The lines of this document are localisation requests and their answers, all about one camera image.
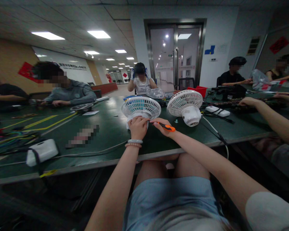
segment electric fan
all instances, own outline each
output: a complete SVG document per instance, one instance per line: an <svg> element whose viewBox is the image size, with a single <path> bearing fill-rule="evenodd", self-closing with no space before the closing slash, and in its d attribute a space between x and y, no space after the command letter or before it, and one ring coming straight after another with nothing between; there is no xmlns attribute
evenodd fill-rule
<svg viewBox="0 0 289 231"><path fill-rule="evenodd" d="M169 101L167 109L173 116L183 117L186 125L196 126L200 119L200 106L203 98L194 90L183 90L175 94Z"/></svg>
<svg viewBox="0 0 289 231"><path fill-rule="evenodd" d="M161 114L161 106L151 98L136 96L124 102L122 112L127 117L127 121L136 116L155 119Z"/></svg>

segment black t-shirt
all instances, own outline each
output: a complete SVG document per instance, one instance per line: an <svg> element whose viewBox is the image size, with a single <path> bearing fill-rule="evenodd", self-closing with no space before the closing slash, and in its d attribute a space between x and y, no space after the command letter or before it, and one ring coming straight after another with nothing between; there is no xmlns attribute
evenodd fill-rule
<svg viewBox="0 0 289 231"><path fill-rule="evenodd" d="M0 95L16 95L20 97L28 98L28 95L19 87L10 85L10 84L1 84L0 85ZM24 105L27 101L0 101L0 109L3 107L11 105Z"/></svg>
<svg viewBox="0 0 289 231"><path fill-rule="evenodd" d="M218 80L218 85L221 86L223 83L233 83L233 82L241 82L244 81L243 78L239 73L235 73L234 75L230 74L230 71L227 71L221 75Z"/></svg>
<svg viewBox="0 0 289 231"><path fill-rule="evenodd" d="M269 71L267 71L267 72L272 72L272 75L271 75L272 80L275 80L275 79L279 79L279 78L284 77L284 75L283 75L282 72L278 72L279 75L276 75L272 70L269 70Z"/></svg>

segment light blue shorts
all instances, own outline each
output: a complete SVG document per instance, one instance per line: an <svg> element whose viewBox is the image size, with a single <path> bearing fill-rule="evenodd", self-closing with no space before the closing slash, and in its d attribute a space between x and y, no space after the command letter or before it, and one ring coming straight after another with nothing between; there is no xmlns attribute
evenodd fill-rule
<svg viewBox="0 0 289 231"><path fill-rule="evenodd" d="M208 179L148 179L137 186L127 202L123 230L144 230L160 212L176 206L194 206L221 218Z"/></svg>

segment orange screwdriver handle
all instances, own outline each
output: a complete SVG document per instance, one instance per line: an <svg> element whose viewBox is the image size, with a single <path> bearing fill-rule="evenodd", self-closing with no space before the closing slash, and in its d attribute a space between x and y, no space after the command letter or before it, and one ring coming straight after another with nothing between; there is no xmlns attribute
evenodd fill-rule
<svg viewBox="0 0 289 231"><path fill-rule="evenodd" d="M170 125L167 125L167 124L162 124L160 122L158 122L162 127L163 129L165 129L166 131L169 131L169 132L175 132L176 129Z"/></svg>

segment white bangle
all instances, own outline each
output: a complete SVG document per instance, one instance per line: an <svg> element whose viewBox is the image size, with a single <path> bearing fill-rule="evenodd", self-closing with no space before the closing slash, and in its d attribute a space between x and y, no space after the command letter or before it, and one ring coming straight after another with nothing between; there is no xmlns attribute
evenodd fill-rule
<svg viewBox="0 0 289 231"><path fill-rule="evenodd" d="M142 144L143 141L142 140L128 140L127 143L140 143L140 144Z"/></svg>

